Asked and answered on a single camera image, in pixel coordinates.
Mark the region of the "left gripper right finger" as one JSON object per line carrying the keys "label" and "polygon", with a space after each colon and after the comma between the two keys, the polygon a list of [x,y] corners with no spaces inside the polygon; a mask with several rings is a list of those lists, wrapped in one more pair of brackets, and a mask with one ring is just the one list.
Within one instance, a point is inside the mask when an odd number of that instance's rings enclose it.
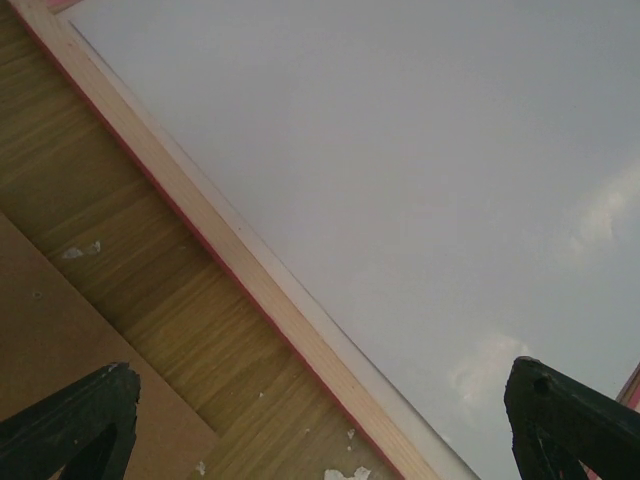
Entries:
{"label": "left gripper right finger", "polygon": [[639,477],[639,413],[521,356],[504,394],[522,479]]}

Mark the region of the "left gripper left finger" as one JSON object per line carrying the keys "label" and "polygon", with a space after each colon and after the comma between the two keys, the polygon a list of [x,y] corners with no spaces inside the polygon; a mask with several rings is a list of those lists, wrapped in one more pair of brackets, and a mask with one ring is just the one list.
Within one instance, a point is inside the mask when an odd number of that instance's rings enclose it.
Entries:
{"label": "left gripper left finger", "polygon": [[136,442],[141,380],[105,365],[1,422],[3,479],[122,479]]}

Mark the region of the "brown cardboard backing sheet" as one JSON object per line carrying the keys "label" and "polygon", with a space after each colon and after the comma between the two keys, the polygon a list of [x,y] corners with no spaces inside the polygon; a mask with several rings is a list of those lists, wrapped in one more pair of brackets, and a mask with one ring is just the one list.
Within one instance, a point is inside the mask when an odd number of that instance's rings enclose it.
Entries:
{"label": "brown cardboard backing sheet", "polygon": [[1,219],[1,416],[114,362],[139,374],[129,479],[204,474],[217,436],[7,218]]}

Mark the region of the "white photo mat board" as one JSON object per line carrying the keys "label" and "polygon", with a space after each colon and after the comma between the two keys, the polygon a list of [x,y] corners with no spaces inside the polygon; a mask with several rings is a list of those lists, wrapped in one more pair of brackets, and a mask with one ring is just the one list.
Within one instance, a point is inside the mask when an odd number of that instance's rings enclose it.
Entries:
{"label": "white photo mat board", "polygon": [[[64,30],[98,71],[95,92],[122,101],[97,109],[123,148],[211,255],[334,397],[359,433],[406,479],[474,473],[380,373],[113,73],[68,15]],[[113,126],[112,117],[123,116]]]}

